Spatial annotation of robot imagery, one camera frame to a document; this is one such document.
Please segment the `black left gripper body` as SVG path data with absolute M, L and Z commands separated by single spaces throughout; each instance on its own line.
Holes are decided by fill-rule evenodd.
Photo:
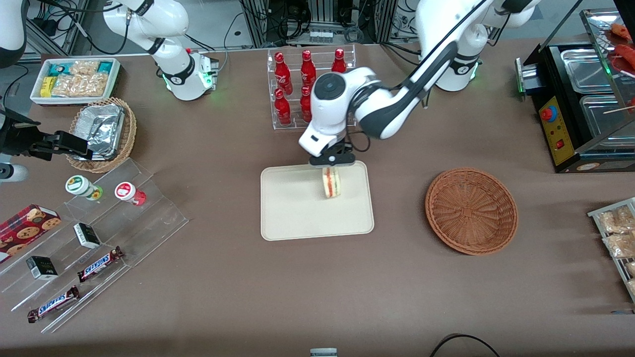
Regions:
M 338 142 L 324 149 L 319 156 L 311 156 L 309 165 L 313 167 L 340 167 L 353 165 L 355 161 L 356 156 L 352 152 L 352 145 Z

